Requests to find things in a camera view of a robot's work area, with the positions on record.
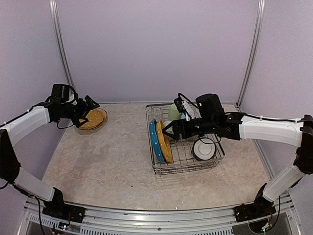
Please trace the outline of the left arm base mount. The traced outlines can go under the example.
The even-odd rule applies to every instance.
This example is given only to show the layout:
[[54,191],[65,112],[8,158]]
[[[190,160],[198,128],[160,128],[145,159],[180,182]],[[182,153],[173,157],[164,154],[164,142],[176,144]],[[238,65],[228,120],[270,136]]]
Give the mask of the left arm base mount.
[[43,214],[68,222],[82,223],[85,212],[84,207],[65,203],[61,191],[55,191],[51,201],[44,201]]

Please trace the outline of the aluminium corner post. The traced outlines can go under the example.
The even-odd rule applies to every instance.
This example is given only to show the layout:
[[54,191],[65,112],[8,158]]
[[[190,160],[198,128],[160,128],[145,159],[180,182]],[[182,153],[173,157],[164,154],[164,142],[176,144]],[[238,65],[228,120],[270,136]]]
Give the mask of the aluminium corner post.
[[62,38],[62,30],[61,30],[59,15],[58,15],[57,1],[56,0],[49,0],[49,8],[50,8],[50,13],[51,13],[51,17],[52,17],[52,24],[54,27],[54,33],[55,33],[55,37],[56,37],[56,44],[57,44],[58,51],[60,54],[61,63],[63,65],[66,81],[69,85],[71,85],[72,87],[75,87],[73,79],[72,79],[70,67],[68,64],[68,59],[67,59],[67,55],[66,55],[66,50],[65,50],[63,38]]
[[244,74],[244,79],[242,82],[242,86],[239,92],[239,96],[236,102],[237,107],[240,109],[243,102],[244,98],[248,89],[248,85],[251,79],[251,74],[258,50],[258,44],[261,36],[261,31],[262,31],[262,24],[263,24],[263,18],[264,18],[264,12],[265,12],[265,5],[266,1],[265,0],[259,0],[258,1],[258,8],[257,8],[257,15],[256,15],[256,21],[255,21],[255,26],[254,26],[254,31],[253,31],[253,37],[252,37],[252,43],[250,47],[250,52],[249,52],[249,57],[247,61],[247,66]]

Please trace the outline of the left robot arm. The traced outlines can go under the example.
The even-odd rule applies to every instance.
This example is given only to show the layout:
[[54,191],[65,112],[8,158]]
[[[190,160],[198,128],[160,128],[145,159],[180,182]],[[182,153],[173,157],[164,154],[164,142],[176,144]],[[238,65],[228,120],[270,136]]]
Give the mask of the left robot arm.
[[68,214],[68,206],[64,203],[62,192],[23,169],[14,147],[38,128],[52,122],[58,123],[62,119],[70,120],[79,128],[87,123],[87,114],[98,107],[99,104],[88,95],[79,98],[72,86],[54,84],[51,95],[44,102],[1,124],[0,178],[7,184],[43,200],[57,217],[65,217]]

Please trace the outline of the aluminium front rail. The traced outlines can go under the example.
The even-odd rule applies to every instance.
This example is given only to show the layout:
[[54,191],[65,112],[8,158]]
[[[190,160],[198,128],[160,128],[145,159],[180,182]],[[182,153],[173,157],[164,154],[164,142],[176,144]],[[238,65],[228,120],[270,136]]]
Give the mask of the aluminium front rail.
[[60,219],[39,214],[35,199],[28,198],[20,223],[14,232],[26,235],[235,235],[251,234],[252,221],[237,222],[233,206],[197,210],[143,211],[82,205],[85,214],[81,223],[70,222],[62,231]]

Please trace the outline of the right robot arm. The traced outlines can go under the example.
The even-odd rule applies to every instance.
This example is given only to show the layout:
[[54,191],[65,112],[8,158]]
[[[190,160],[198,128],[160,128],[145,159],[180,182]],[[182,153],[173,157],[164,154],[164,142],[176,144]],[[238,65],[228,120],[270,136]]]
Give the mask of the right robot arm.
[[192,118],[183,104],[183,95],[174,100],[185,119],[172,121],[162,129],[163,134],[178,140],[192,136],[216,134],[230,140],[263,140],[285,143],[296,147],[294,162],[265,184],[258,192],[250,213],[261,217],[273,202],[305,175],[313,172],[313,118],[268,118],[241,112],[225,112],[217,94],[204,94],[196,98],[200,117]]

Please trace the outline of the small yellow dotted plate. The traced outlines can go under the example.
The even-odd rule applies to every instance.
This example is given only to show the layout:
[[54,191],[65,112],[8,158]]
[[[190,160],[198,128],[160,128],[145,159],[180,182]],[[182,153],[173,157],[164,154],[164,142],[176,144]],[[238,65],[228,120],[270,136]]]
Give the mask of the small yellow dotted plate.
[[163,157],[167,163],[173,163],[173,154],[171,150],[170,140],[167,135],[164,135],[162,129],[164,128],[164,124],[160,119],[156,123],[156,132],[158,137],[158,142],[163,154]]

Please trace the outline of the blue dotted plate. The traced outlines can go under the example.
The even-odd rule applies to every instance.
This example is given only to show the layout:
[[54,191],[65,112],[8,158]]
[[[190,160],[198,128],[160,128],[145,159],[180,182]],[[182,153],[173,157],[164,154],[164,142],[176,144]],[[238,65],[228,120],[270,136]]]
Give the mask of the blue dotted plate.
[[161,151],[161,148],[160,148],[159,141],[158,141],[157,132],[156,132],[156,123],[157,122],[155,119],[151,120],[151,122],[149,124],[149,134],[150,134],[153,150],[154,150],[154,153],[155,153],[158,161],[160,163],[166,163],[165,158],[164,158],[162,151]]

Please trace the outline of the large yellow dotted plate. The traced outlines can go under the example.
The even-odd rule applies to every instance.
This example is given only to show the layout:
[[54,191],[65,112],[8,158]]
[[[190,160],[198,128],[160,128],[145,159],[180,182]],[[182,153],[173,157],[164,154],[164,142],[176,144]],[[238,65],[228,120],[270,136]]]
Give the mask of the large yellow dotted plate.
[[80,129],[82,130],[93,130],[100,126],[105,120],[105,113],[100,109],[91,110],[87,116],[89,122],[83,124]]

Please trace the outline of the clear glass tumbler left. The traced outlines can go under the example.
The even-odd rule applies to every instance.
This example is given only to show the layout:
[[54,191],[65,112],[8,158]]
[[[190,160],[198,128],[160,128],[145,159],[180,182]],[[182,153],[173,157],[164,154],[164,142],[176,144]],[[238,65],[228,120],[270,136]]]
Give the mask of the clear glass tumbler left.
[[159,122],[163,118],[163,110],[160,106],[154,106],[151,108],[151,117],[156,122]]

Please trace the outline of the left aluminium corner post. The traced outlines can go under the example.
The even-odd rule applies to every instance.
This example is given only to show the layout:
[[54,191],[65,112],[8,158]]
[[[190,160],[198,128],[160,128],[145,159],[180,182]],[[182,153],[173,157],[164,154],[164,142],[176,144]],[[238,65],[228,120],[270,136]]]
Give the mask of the left aluminium corner post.
[[63,65],[66,81],[69,85],[71,85],[72,87],[75,87],[73,79],[72,79],[70,67],[68,64],[68,59],[67,59],[67,55],[66,55],[66,50],[65,50],[63,38],[62,38],[62,30],[61,30],[59,15],[58,15],[57,1],[56,0],[49,0],[49,8],[50,8],[50,13],[51,13],[51,17],[52,17],[52,24],[54,27],[54,33],[55,33],[55,37],[56,37],[56,44],[57,44],[58,51],[60,54],[61,63]]

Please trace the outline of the green mug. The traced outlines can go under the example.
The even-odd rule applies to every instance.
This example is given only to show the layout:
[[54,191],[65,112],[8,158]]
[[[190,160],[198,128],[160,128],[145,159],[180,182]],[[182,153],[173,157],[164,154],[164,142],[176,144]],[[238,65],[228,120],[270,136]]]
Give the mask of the green mug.
[[169,121],[174,121],[174,120],[179,120],[182,116],[182,113],[178,111],[178,108],[176,105],[173,103],[171,104],[169,111],[168,111],[168,120]]

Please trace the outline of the beige floral plate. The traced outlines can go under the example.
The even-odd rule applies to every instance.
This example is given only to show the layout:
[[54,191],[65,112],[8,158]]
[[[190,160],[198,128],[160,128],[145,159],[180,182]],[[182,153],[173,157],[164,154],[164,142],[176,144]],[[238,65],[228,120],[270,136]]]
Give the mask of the beige floral plate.
[[98,132],[107,122],[108,114],[106,110],[97,108],[91,110],[86,116],[88,122],[83,124],[80,128],[74,128],[75,132],[80,135],[90,135]]

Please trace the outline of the right aluminium corner post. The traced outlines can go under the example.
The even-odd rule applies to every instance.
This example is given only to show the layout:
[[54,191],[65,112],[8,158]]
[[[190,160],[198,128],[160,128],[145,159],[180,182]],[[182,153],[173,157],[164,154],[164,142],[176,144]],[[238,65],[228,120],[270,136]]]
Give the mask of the right aluminium corner post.
[[256,21],[255,21],[255,26],[254,26],[254,31],[253,31],[253,37],[252,37],[252,43],[250,47],[250,52],[249,52],[249,57],[247,61],[247,66],[244,74],[244,79],[242,82],[242,86],[239,92],[239,96],[236,102],[237,107],[240,109],[243,102],[244,98],[248,89],[248,85],[251,79],[251,74],[258,50],[258,44],[261,36],[261,31],[262,31],[262,24],[263,24],[263,18],[264,18],[264,12],[265,12],[265,5],[266,1],[265,0],[259,0],[258,1],[258,8],[257,8],[257,15],[256,15]]

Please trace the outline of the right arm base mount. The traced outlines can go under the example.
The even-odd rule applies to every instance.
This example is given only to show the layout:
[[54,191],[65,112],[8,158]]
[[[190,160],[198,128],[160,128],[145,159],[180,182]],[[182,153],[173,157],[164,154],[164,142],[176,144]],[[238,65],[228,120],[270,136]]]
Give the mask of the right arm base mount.
[[276,213],[273,203],[250,203],[242,204],[233,208],[236,222],[243,222],[268,216]]

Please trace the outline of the black rimmed white bowl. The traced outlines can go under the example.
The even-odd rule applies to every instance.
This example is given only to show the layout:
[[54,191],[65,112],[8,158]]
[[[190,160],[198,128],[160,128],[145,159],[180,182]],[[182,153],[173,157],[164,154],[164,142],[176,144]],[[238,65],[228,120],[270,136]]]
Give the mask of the black rimmed white bowl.
[[197,161],[208,161],[216,155],[216,152],[216,144],[210,138],[198,139],[192,147],[192,156]]

